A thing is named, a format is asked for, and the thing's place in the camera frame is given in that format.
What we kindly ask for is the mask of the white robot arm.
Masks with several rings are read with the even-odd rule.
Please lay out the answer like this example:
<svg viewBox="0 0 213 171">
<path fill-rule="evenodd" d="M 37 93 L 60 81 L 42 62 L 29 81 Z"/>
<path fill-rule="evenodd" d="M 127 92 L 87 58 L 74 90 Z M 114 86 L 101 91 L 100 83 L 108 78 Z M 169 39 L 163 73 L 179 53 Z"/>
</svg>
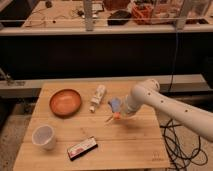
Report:
<svg viewBox="0 0 213 171">
<path fill-rule="evenodd" d="M 143 104 L 149 105 L 172 119 L 175 119 L 204 139 L 213 142 L 213 113 L 174 100 L 159 93 L 160 84 L 155 79 L 147 79 L 135 84 L 125 97 L 121 115 L 130 117 Z"/>
</svg>

